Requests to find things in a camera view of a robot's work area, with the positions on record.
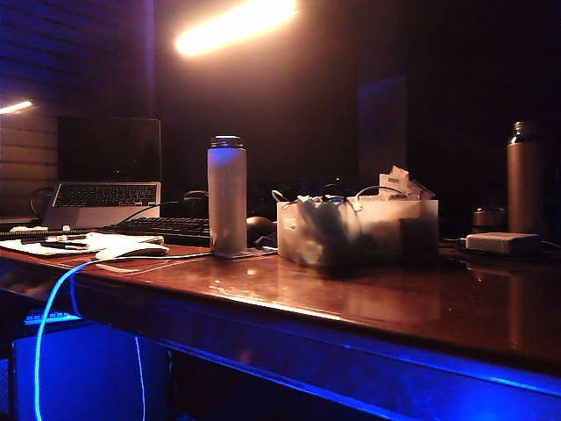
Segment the wooden desk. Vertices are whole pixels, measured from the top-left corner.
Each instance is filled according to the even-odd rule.
[[[0,253],[0,289],[40,301],[91,258]],[[441,254],[335,272],[135,260],[86,268],[58,307],[379,417],[559,419],[561,266]]]

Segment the computer tower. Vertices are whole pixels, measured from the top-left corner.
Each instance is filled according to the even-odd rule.
[[[17,339],[13,344],[11,401],[18,421],[36,420],[35,344],[35,336]],[[131,334],[95,324],[47,333],[39,377],[43,419],[164,421],[167,350],[146,339],[139,339],[138,344],[142,381],[136,341]]]

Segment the brown thermos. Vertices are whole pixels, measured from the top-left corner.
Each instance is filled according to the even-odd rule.
[[[544,145],[537,124],[518,121],[507,146],[508,230],[546,235]]]

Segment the metal thermos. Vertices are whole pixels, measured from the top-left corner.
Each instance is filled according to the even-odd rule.
[[[514,124],[507,146],[510,232],[546,234],[543,149],[536,124],[529,121]]]
[[[212,138],[208,180],[210,250],[223,257],[234,257],[247,247],[247,169],[241,138]]]

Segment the bottle cap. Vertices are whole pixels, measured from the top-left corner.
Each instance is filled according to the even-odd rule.
[[[214,136],[210,147],[244,147],[244,142],[239,136]]]
[[[540,123],[531,120],[517,121],[513,124],[513,128],[515,129],[515,132],[526,135],[539,134],[543,130]]]

